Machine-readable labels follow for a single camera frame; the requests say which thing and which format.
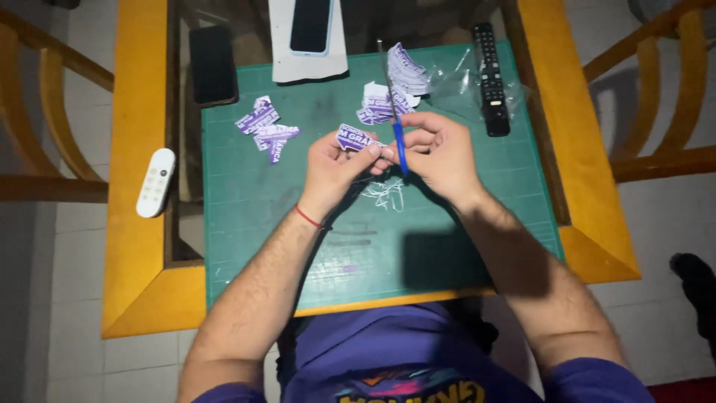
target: clear plastic wrapper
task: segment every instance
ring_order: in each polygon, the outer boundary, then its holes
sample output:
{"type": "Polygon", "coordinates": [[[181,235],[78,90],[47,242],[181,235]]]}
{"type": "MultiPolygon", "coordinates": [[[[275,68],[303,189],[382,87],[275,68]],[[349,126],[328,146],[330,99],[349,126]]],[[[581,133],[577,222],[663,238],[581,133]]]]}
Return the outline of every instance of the clear plastic wrapper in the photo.
{"type": "MultiPolygon", "coordinates": [[[[482,95],[480,94],[480,75],[478,67],[482,64],[482,54],[467,48],[458,65],[451,70],[433,65],[428,71],[427,103],[434,108],[454,113],[472,121],[485,120],[482,113],[482,95]]],[[[525,103],[529,88],[519,82],[503,82],[505,104],[510,119],[515,111],[525,103]]]]}

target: wooden table frame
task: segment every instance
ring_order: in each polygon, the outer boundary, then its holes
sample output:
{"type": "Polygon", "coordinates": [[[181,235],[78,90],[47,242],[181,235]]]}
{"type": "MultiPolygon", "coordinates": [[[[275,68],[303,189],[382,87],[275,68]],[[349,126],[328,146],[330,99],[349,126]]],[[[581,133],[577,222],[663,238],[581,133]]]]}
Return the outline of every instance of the wooden table frame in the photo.
{"type": "MultiPolygon", "coordinates": [[[[173,262],[175,214],[135,212],[151,154],[173,145],[178,82],[173,1],[121,0],[107,220],[102,337],[196,328],[205,316],[203,262],[173,262]]],[[[505,0],[508,36],[548,179],[567,263],[585,283],[640,279],[562,0],[505,0]]],[[[300,310],[299,316],[488,290],[461,290],[300,310]]]]}

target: blue scissors handle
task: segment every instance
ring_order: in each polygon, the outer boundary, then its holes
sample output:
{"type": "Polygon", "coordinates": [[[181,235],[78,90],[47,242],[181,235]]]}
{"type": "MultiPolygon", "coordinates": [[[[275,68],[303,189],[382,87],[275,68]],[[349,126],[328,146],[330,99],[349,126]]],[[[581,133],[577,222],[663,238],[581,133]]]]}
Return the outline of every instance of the blue scissors handle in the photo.
{"type": "Polygon", "coordinates": [[[405,160],[405,139],[403,138],[402,124],[400,122],[400,116],[395,117],[393,123],[393,132],[395,133],[395,144],[398,149],[398,159],[400,160],[400,170],[403,175],[407,175],[407,161],[405,160]]]}

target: chair backrest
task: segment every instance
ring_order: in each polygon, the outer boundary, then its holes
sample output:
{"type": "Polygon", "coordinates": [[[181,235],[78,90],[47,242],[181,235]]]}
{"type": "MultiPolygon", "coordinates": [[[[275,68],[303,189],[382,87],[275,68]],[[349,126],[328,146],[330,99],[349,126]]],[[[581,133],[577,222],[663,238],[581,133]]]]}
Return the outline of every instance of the chair backrest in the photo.
{"type": "Polygon", "coordinates": [[[643,24],[584,66],[587,82],[637,55],[639,103],[626,140],[614,151],[611,168],[617,182],[716,171],[716,146],[684,150],[701,113],[707,82],[706,38],[702,10],[716,0],[683,0],[643,24]],[[676,109],[666,135],[651,156],[638,157],[654,127],[661,97],[660,36],[678,29],[681,80],[676,109]]]}
{"type": "Polygon", "coordinates": [[[58,39],[0,8],[0,118],[26,176],[1,175],[0,200],[106,202],[107,183],[74,141],[64,109],[64,68],[112,92],[115,76],[58,39]],[[32,130],[22,96],[20,44],[40,52],[42,110],[60,156],[77,179],[63,178],[32,130]]]}

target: purple t-shirt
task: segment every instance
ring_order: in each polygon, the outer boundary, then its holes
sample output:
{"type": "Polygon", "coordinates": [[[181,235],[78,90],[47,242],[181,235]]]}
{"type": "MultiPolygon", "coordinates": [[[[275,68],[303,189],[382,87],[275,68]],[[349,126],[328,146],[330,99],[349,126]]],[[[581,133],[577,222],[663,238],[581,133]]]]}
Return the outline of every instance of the purple t-shirt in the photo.
{"type": "MultiPolygon", "coordinates": [[[[542,402],[495,365],[437,303],[316,317],[296,339],[295,374],[282,402],[542,402]]],[[[624,367],[574,359],[544,380],[547,402],[653,402],[624,367]]],[[[245,384],[220,385],[194,403],[265,402],[245,384]]]]}

